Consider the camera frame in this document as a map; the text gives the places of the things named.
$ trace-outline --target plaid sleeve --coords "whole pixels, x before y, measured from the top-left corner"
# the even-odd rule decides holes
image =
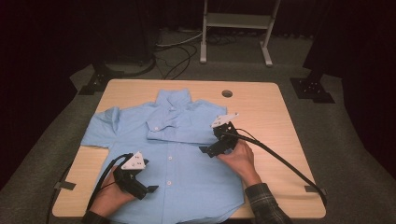
[[[250,207],[256,218],[256,224],[262,223],[291,223],[290,218],[277,205],[277,202],[264,183],[256,184],[245,189],[250,201]]]

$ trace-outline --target shirt collar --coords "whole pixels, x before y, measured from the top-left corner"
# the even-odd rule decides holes
[[[191,102],[191,96],[188,89],[181,91],[164,91],[158,92],[156,104],[164,106],[181,107]]]

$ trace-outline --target gray carpet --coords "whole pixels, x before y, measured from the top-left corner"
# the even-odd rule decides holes
[[[163,32],[163,43],[191,36]],[[324,76],[321,80],[335,104],[299,100],[291,86],[291,77],[306,77],[310,72],[302,65],[312,40],[272,36],[268,49],[274,66],[268,68],[263,63],[257,37],[240,35],[230,39],[235,42],[208,46],[207,64],[199,64],[198,49],[178,79],[275,82],[279,86],[313,176],[317,184],[328,191],[324,218],[293,221],[396,223],[396,181],[364,149],[344,107],[341,79]],[[135,78],[161,79],[161,73],[170,70],[169,65],[176,65],[187,56],[181,49],[169,49],[156,55],[161,58],[158,67]],[[142,69],[125,64],[112,67],[124,71]],[[170,76],[181,70],[182,67],[176,69]],[[92,73],[92,67],[88,66],[71,79],[80,90],[89,82]],[[43,133],[0,192],[0,223],[46,223],[53,186],[74,159],[101,95],[101,92],[76,95]],[[78,223],[78,219],[51,216],[49,223]]]

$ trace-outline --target hand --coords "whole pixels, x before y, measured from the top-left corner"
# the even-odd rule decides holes
[[[218,159],[225,162],[244,181],[246,187],[262,182],[254,167],[254,154],[244,140],[238,140],[233,152],[219,154]]]
[[[104,188],[97,193],[96,198],[90,208],[90,211],[101,217],[110,216],[119,210],[119,208],[121,208],[124,204],[134,199],[134,195],[128,192],[123,192],[120,190],[119,186],[114,183],[115,180],[113,172],[116,168],[117,166],[114,166],[111,169],[110,174],[103,181],[102,187]]]

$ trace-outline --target wooden table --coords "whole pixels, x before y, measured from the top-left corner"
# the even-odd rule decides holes
[[[239,113],[239,117],[233,119],[235,128],[250,132],[314,181],[288,109],[274,83],[113,79],[107,84],[96,112],[111,106],[126,108],[154,102],[159,90],[184,88],[190,90],[193,101],[205,99],[227,106],[228,113]],[[224,97],[223,91],[231,91],[233,96]],[[320,197],[315,192],[306,192],[304,186],[307,184],[299,176],[260,147],[249,145],[254,151],[256,169],[262,181],[268,184],[286,214],[294,218],[325,216]],[[85,214],[106,156],[107,149],[80,147],[66,178],[76,186],[73,190],[61,189],[52,209],[53,215],[82,217]],[[248,201],[232,215],[232,218],[251,217]]]

